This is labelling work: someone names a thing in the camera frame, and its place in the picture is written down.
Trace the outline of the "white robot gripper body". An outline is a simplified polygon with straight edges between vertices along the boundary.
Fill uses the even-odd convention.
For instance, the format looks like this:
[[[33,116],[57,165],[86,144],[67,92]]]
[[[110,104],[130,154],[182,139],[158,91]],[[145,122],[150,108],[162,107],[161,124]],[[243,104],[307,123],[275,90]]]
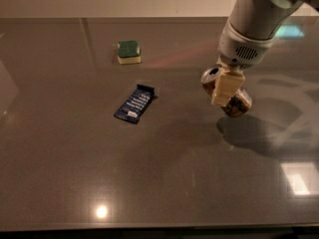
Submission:
[[[227,21],[219,38],[218,61],[226,67],[251,68],[264,59],[273,42],[273,38],[256,40],[245,37]]]

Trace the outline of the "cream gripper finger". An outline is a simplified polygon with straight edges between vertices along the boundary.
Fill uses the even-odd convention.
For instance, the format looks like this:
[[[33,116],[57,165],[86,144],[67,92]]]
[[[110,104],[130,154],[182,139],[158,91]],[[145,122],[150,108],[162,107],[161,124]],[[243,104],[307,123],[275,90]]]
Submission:
[[[215,81],[211,102],[214,105],[225,107],[241,88],[244,81],[243,71],[238,67],[221,69]]]

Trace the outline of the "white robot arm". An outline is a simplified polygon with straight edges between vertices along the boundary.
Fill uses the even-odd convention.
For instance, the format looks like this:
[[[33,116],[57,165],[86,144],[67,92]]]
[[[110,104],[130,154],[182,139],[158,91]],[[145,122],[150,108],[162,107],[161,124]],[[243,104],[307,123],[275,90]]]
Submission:
[[[319,9],[319,0],[236,0],[219,39],[223,70],[212,94],[215,105],[227,105],[245,80],[243,70],[263,60],[278,29],[304,3]]]

